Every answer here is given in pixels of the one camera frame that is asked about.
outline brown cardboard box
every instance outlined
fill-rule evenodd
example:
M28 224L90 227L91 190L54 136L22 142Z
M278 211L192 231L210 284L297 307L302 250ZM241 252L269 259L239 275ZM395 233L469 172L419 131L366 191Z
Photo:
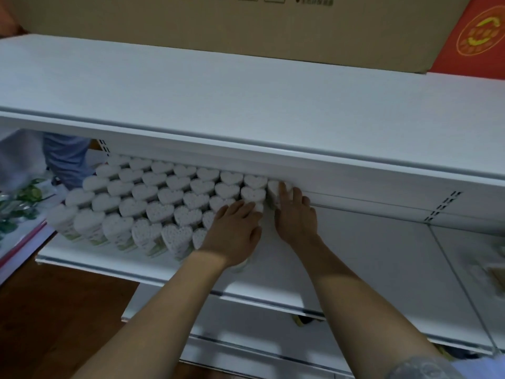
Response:
M426 72L469 0L9 0L33 33Z

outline cardboard box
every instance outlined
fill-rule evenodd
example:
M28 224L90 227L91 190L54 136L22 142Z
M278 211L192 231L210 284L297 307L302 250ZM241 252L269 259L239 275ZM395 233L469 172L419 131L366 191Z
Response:
M426 72L469 0L9 0L33 33Z
M432 72L505 80L505 0L471 0Z

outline forearm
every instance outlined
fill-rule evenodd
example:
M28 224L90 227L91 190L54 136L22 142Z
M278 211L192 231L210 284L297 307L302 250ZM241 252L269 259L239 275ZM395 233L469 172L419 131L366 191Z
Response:
M356 378L383 379L412 356L438 351L399 311L354 274L319 236L295 251Z
M74 379L166 379L193 323L224 269L194 252L165 286L74 376Z

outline hand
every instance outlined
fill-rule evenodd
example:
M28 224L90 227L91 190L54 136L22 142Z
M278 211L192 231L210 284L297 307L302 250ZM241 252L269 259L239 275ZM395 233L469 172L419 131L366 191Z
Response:
M279 183L281 209L275 210L275 229L281 239L294 250L301 242L317 235L316 210L311 208L311 200L304 197L301 190L293 188L293 200L289 198L284 182Z
M261 238L258 222L263 214L253 211L255 205L237 201L230 207L223 206L214 217L200 249L222 257L225 268L245 261Z

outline person's right hand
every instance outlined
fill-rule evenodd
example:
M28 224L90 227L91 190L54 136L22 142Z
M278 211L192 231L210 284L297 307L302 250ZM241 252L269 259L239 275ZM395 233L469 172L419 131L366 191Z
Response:
M297 187L293 188L291 200L284 182L279 183L279 198L281 209L275 210L275 229L281 239L295 249L317 235L316 210L311 208L311 200L304 197Z

